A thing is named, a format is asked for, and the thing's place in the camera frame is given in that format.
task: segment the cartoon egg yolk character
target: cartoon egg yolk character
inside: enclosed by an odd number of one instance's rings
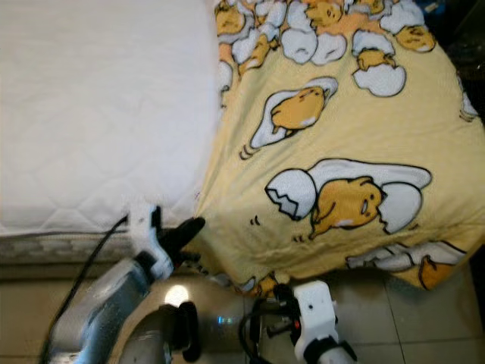
[[[425,256],[419,268],[419,280],[425,289],[430,290],[447,279],[453,268],[453,265],[435,263],[430,256]]]
[[[274,276],[274,273],[270,273],[261,279],[256,287],[248,292],[252,297],[268,298],[273,296],[273,289],[278,285],[278,281]]]
[[[325,183],[311,214],[313,231],[309,238],[313,240],[331,228],[350,229],[371,222],[379,215],[377,207],[384,196],[372,177]]]
[[[230,6],[221,2],[215,8],[215,19],[217,24],[217,35],[236,34],[244,28],[246,19],[237,10],[237,4]]]
[[[378,66],[379,64],[389,64],[396,67],[392,55],[386,55],[384,52],[378,49],[365,49],[357,57],[358,67],[366,71],[369,67]]]
[[[357,0],[355,3],[359,5],[367,5],[371,10],[371,14],[379,14],[384,10],[383,0]]]
[[[402,28],[396,40],[402,47],[416,52],[429,52],[436,45],[433,34],[422,25]]]
[[[256,21],[258,22],[258,24],[264,24],[264,22],[266,21],[266,15],[256,16]]]
[[[260,67],[266,59],[266,55],[268,55],[270,49],[275,49],[276,47],[276,40],[268,42],[266,35],[261,34],[252,51],[251,57],[239,66],[239,75],[242,76],[249,68]]]
[[[273,134],[283,127],[289,136],[316,123],[324,109],[325,97],[321,87],[313,86],[301,89],[293,97],[283,100],[271,110]]]
[[[325,0],[310,2],[305,13],[311,19],[311,26],[314,28],[328,27],[338,22],[342,17],[340,6]]]

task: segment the yellow blanket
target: yellow blanket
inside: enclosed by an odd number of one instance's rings
[[[193,249],[243,292],[375,266],[430,289],[485,237],[485,135],[409,0],[225,0]]]

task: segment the black cable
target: black cable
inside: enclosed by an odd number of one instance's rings
[[[52,340],[52,330],[54,329],[55,325],[58,323],[59,318],[66,312],[67,308],[69,307],[71,301],[73,300],[74,296],[76,295],[77,291],[79,290],[80,285],[83,283],[84,279],[86,278],[87,272],[91,265],[94,263],[96,256],[99,254],[99,251],[108,241],[108,239],[113,235],[113,233],[120,227],[120,225],[125,224],[128,222],[128,217],[125,216],[119,222],[113,225],[113,227],[104,235],[104,237],[99,241],[96,248],[92,251],[91,255],[89,256],[86,263],[84,263],[83,269],[77,276],[72,288],[70,289],[69,294],[64,299],[64,302],[61,305],[61,308],[56,313],[54,319],[52,320],[51,325],[49,326],[47,336],[45,338],[44,344],[42,346],[42,352],[40,353],[39,364],[48,364],[49,360],[49,352],[51,349],[51,340]]]
[[[281,315],[283,310],[274,310],[274,309],[260,309],[258,311],[250,312],[247,315],[244,315],[239,323],[239,343],[241,344],[242,349],[250,358],[250,364],[271,364],[263,357],[259,356],[257,353],[253,353],[251,349],[249,349],[248,343],[246,342],[246,334],[245,334],[245,326],[246,322],[253,318],[253,317],[260,317],[263,315]]]

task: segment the quilted mattress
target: quilted mattress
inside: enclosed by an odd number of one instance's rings
[[[162,205],[165,227],[193,215],[217,40],[210,6],[177,3],[0,3],[0,262],[83,260],[132,199]]]

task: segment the bed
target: bed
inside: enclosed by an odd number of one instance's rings
[[[204,217],[192,267],[258,296],[335,268],[431,289],[484,242],[483,126],[414,2],[45,4],[2,5],[31,27],[0,26],[3,262],[82,261],[139,197]]]
[[[134,199],[193,215],[217,132],[211,6],[0,4],[0,264],[81,262]],[[101,260],[129,254],[120,237]]]

